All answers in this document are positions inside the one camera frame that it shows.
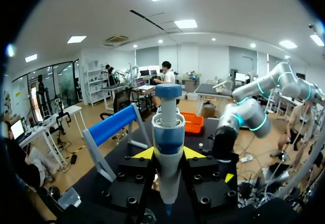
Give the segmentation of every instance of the person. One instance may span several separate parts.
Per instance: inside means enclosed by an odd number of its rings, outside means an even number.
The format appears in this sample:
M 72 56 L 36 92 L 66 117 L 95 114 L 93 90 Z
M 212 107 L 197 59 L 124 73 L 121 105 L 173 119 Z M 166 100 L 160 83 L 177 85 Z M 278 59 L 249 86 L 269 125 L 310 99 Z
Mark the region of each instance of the person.
M 271 157 L 277 157 L 281 152 L 285 144 L 294 144 L 294 151 L 298 151 L 302 143 L 305 142 L 305 146 L 308 144 L 308 140 L 311 138 L 311 133 L 314 125 L 314 116 L 311 111 L 312 104 L 305 101 L 302 105 L 295 106 L 290 119 L 286 125 L 286 131 L 280 136 L 278 141 L 278 149 L 271 153 Z M 296 161 L 299 162 L 302 153 L 296 157 Z
M 160 80 L 160 79 L 157 79 L 155 78 L 153 81 L 156 83 L 156 84 L 161 84 L 161 83 L 175 83 L 175 74 L 173 72 L 173 70 L 171 70 L 171 63 L 169 61 L 164 61 L 162 64 L 162 71 L 164 72 L 165 74 L 165 78 L 164 78 L 164 81 Z M 159 107 L 159 104 L 157 102 L 157 99 L 155 97 L 152 98 L 152 102 L 153 104 L 156 106 L 156 110 L 157 108 Z
M 43 186 L 45 177 L 53 181 L 51 175 L 58 171 L 59 164 L 52 163 L 35 147 L 27 155 L 14 139 L 8 121 L 4 122 L 4 127 L 6 127 L 4 132 L 7 132 L 7 135 L 4 135 L 4 142 L 8 157 L 18 177 L 33 188 Z
M 105 72 L 108 74 L 108 81 L 107 81 L 107 87 L 108 86 L 112 86 L 114 84 L 117 84 L 117 80 L 114 78 L 114 76 L 112 75 L 112 71 L 114 70 L 113 67 L 111 67 L 110 65 L 106 65 L 105 66 Z

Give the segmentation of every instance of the white desk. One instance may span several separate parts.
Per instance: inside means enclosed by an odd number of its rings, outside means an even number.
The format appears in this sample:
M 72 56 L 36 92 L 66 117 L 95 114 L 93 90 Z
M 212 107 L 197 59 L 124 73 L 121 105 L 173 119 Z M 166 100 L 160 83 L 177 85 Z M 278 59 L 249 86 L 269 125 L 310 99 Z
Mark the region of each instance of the white desk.
M 199 116 L 201 114 L 202 110 L 202 105 L 203 101 L 205 99 L 205 96 L 208 97 L 214 97 L 216 100 L 218 100 L 218 106 L 217 109 L 220 111 L 220 113 L 223 112 L 224 107 L 226 106 L 226 100 L 231 99 L 232 97 L 229 95 L 222 95 L 222 94 L 217 94 L 215 89 L 213 88 L 214 84 L 206 84 L 206 83 L 201 83 L 197 89 L 194 91 L 194 93 L 198 94 L 198 103 L 197 103 L 197 115 Z
M 81 117 L 81 120 L 82 120 L 82 123 L 83 123 L 83 126 L 85 127 L 85 129 L 86 129 L 86 124 L 85 124 L 85 121 L 84 121 L 84 119 L 83 119 L 83 116 L 82 116 L 82 113 L 81 113 L 81 107 L 80 106 L 69 106 L 69 107 L 67 107 L 66 109 L 64 109 L 63 110 L 63 112 L 64 113 L 66 113 L 66 112 L 68 112 L 69 114 L 70 114 L 70 116 L 74 116 L 74 118 L 75 118 L 75 121 L 76 121 L 76 124 L 77 124 L 77 127 L 78 127 L 78 130 L 79 130 L 79 133 L 80 133 L 80 135 L 81 135 L 81 137 L 83 138 L 83 136 L 82 136 L 82 132 L 81 132 L 81 130 L 80 130 L 80 127 L 79 127 L 79 124 L 78 124 L 78 120 L 77 120 L 77 118 L 76 118 L 76 113 L 77 112 L 79 112 L 79 114 L 80 114 L 80 117 Z M 46 125 L 46 128 L 50 128 L 50 127 L 52 127 L 52 126 L 54 126 L 55 124 L 56 124 L 56 118 L 58 117 L 58 114 L 57 113 L 55 113 L 54 115 L 52 115 L 52 121 L 49 123 L 49 124 L 47 124 Z
M 36 129 L 36 131 L 32 132 L 31 135 L 29 135 L 27 138 L 25 138 L 23 141 L 21 141 L 21 143 L 19 144 L 19 146 L 21 148 L 25 147 L 27 144 L 29 144 L 32 141 L 33 138 L 38 137 L 41 134 L 43 135 L 44 140 L 45 140 L 47 146 L 49 147 L 50 151 L 52 152 L 55 160 L 60 165 L 60 167 L 63 168 L 62 162 L 64 163 L 64 165 L 67 165 L 67 162 L 65 161 L 65 159 L 61 155 L 61 153 L 60 153 L 59 149 L 57 148 L 56 144 L 54 143 L 53 138 L 52 138 L 50 132 L 48 131 L 48 128 L 47 127 L 45 127 L 45 126 L 39 126 Z
M 299 105 L 302 104 L 301 102 L 299 102 L 297 100 L 292 101 L 291 97 L 284 96 L 284 95 L 279 95 L 278 93 L 276 93 L 276 95 L 279 97 L 278 109 L 276 111 L 276 119 L 278 119 L 278 120 L 285 120 L 285 118 L 286 118 L 286 116 L 288 114 L 289 107 L 295 107 L 295 106 L 299 106 Z M 281 103 L 286 104 L 286 109 L 285 109 L 284 116 L 279 116 Z
M 118 85 L 112 85 L 112 86 L 108 86 L 108 87 L 102 88 L 103 98 L 104 98 L 104 104 L 105 104 L 106 110 L 108 110 L 108 111 L 114 111 L 114 108 L 111 108 L 111 107 L 108 107 L 108 106 L 114 103 L 115 90 L 120 89 L 120 88 L 125 88 L 125 87 L 127 87 L 127 84 L 118 84 Z M 107 101 L 106 101 L 106 98 L 107 98 L 106 94 L 107 94 L 107 92 L 109 92 L 111 94 L 111 98 L 112 98 L 112 102 L 109 103 L 109 104 L 107 104 Z

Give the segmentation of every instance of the blue cap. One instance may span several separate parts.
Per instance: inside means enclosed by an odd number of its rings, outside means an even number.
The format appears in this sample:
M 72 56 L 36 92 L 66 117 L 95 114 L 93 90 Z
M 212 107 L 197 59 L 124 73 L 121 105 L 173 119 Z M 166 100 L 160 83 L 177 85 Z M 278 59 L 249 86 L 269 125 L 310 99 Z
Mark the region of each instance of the blue cap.
M 156 86 L 156 96 L 160 98 L 176 98 L 182 95 L 182 86 L 179 84 L 163 83 Z

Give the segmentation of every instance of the yellow triangle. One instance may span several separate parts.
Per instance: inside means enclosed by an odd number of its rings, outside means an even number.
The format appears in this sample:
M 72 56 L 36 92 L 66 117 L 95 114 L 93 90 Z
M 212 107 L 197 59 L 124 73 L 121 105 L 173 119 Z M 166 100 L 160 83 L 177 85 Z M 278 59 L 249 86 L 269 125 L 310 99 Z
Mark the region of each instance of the yellow triangle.
M 150 147 L 149 149 L 146 149 L 145 151 L 142 151 L 139 154 L 136 154 L 135 156 L 132 156 L 132 158 L 140 158 L 143 157 L 144 159 L 151 159 L 153 154 L 153 147 Z
M 227 183 L 227 182 L 229 182 L 230 181 L 230 179 L 232 179 L 232 177 L 233 177 L 234 175 L 233 174 L 230 174 L 230 173 L 227 173 L 227 175 L 226 175 L 226 177 L 225 177 L 225 182 Z
M 185 153 L 185 157 L 186 159 L 191 159 L 193 157 L 197 157 L 197 158 L 204 158 L 206 157 L 205 155 L 202 155 L 200 153 L 197 153 L 196 151 L 190 149 L 190 148 L 187 148 L 186 146 L 183 147 L 184 149 L 184 153 Z

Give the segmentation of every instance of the orange bin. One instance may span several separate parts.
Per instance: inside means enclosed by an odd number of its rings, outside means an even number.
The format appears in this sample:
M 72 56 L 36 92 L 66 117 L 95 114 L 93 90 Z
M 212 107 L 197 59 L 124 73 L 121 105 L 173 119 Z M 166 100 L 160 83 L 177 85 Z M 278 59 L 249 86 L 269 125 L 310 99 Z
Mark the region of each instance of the orange bin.
M 181 112 L 185 118 L 185 132 L 198 134 L 204 124 L 204 118 L 194 113 Z

